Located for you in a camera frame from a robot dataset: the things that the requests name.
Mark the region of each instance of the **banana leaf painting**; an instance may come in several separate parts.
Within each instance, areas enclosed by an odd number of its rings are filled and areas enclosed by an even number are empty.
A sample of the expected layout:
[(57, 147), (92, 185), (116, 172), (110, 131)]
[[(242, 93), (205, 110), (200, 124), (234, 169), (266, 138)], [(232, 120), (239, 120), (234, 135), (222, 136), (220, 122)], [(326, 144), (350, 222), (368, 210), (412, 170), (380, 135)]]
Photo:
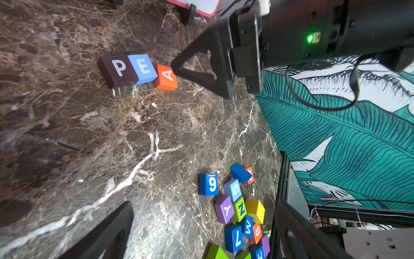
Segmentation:
[[(298, 95), (318, 106), (353, 100), (356, 57), (290, 69)], [(376, 61), (359, 66), (360, 97), (344, 111), (302, 105), (286, 67), (269, 69), (256, 99), (280, 150), (287, 152), (309, 204), (414, 211), (414, 65), (394, 73)]]

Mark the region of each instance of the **pile of blocks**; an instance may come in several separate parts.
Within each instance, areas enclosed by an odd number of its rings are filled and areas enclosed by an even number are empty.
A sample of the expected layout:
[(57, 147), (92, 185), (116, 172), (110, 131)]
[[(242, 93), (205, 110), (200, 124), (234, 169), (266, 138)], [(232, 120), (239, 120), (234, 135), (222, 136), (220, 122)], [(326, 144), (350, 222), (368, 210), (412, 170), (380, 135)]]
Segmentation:
[[(217, 219), (222, 224), (230, 221), (235, 224), (224, 230), (226, 250), (231, 253), (239, 251), (243, 247), (243, 236), (249, 238), (253, 246), (249, 251), (242, 251), (236, 259), (264, 259), (270, 252), (269, 238), (262, 234), (260, 227), (265, 217), (265, 208), (259, 200), (244, 200), (240, 183), (251, 184), (254, 182), (253, 169), (243, 168), (235, 163), (230, 168), (233, 179), (224, 184), (224, 195), (214, 203)], [(218, 175), (200, 174), (200, 195), (217, 196)], [(207, 259), (228, 259), (223, 249), (213, 244), (207, 254)]]

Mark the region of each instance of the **marble countertop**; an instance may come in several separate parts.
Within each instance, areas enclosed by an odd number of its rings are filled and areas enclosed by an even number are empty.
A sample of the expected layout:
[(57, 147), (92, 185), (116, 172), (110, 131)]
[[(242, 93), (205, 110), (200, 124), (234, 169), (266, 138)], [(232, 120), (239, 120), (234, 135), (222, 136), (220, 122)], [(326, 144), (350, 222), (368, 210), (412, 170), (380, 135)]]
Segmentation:
[[(224, 248), (225, 226), (198, 174), (219, 173), (223, 193), (234, 162), (253, 167), (241, 191), (270, 230), (281, 156), (242, 80), (233, 100), (181, 78), (174, 92), (113, 96), (97, 66), (140, 53), (169, 65), (214, 17), (186, 27), (156, 0), (4, 0), (0, 12), (0, 258), (56, 258), (123, 201), (135, 214), (125, 258), (202, 258)], [(208, 71), (208, 57), (186, 66)]]

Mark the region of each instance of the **green block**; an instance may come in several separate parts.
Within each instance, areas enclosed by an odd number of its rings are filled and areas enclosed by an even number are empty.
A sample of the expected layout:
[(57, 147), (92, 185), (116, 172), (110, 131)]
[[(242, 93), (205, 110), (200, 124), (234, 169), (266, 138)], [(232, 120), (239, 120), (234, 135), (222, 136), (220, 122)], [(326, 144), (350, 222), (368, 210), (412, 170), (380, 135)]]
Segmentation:
[(244, 216), (247, 215), (246, 211), (246, 205), (244, 203), (243, 197), (240, 197), (238, 200), (236, 200), (235, 203), (233, 203), (234, 208), (234, 215), (231, 217), (232, 221), (240, 222)]
[(207, 259), (229, 259), (226, 253), (217, 244), (212, 244), (207, 254)]
[(241, 251), (234, 259), (252, 259), (249, 251)]

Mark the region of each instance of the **wooden toy block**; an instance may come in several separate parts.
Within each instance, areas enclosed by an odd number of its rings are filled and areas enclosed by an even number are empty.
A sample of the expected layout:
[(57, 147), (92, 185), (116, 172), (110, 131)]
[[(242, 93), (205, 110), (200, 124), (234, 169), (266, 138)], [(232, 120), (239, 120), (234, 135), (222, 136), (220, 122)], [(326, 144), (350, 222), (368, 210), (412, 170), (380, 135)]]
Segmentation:
[(226, 241), (226, 250), (235, 253), (243, 247), (243, 234), (241, 226), (234, 224), (224, 230), (224, 240)]
[(252, 259), (265, 259), (265, 253), (263, 251), (263, 246), (260, 244), (254, 245), (249, 249)]
[(247, 183), (243, 183), (244, 185), (247, 185), (247, 184), (251, 184), (252, 182), (254, 182), (255, 181), (255, 176), (253, 175), (253, 168), (252, 167), (247, 167), (247, 168), (245, 168), (249, 173), (251, 173), (252, 174), (252, 177), (247, 181)]
[(243, 197), (240, 197), (235, 203), (233, 203), (233, 209), (234, 215), (231, 217), (231, 220), (240, 222), (247, 215)]
[(253, 238), (253, 219), (249, 216), (244, 216), (244, 218), (238, 223), (241, 226), (241, 231), (243, 235), (248, 238)]
[(238, 179), (238, 181), (241, 183), (247, 183), (253, 176), (238, 163), (234, 163), (234, 165), (231, 166), (230, 170), (233, 178)]
[(238, 198), (241, 197), (240, 184), (237, 179), (231, 179), (224, 184), (225, 194), (230, 196), (231, 202), (235, 202)]
[(270, 243), (269, 243), (269, 237), (267, 236), (267, 234), (262, 235), (262, 238), (260, 239), (259, 244), (263, 246), (263, 252), (265, 254), (264, 257), (266, 257), (267, 254), (270, 253)]
[(241, 251), (234, 259), (252, 259), (248, 251)]
[(215, 196), (219, 194), (217, 174), (200, 174), (199, 194), (203, 196)]
[(212, 244), (208, 250), (207, 259), (229, 259), (229, 257), (219, 245)]
[(258, 244), (261, 238), (262, 238), (262, 228), (260, 227), (259, 223), (255, 223), (253, 225), (253, 238), (249, 238), (250, 243)]
[(177, 77), (171, 68), (157, 64), (155, 65), (155, 71), (158, 74), (158, 77), (154, 80), (156, 89), (167, 91), (174, 91), (177, 89)]
[(138, 76), (136, 85), (154, 81), (158, 77), (147, 54), (129, 55), (128, 58)]
[(132, 85), (138, 81), (128, 56), (101, 57), (98, 67), (110, 89)]
[(234, 215), (233, 204), (229, 195), (222, 195), (215, 203), (214, 208), (216, 209), (217, 218), (220, 223), (229, 223), (231, 217)]
[(255, 223), (263, 224), (265, 218), (265, 208), (259, 200), (246, 199), (247, 215), (249, 215)]

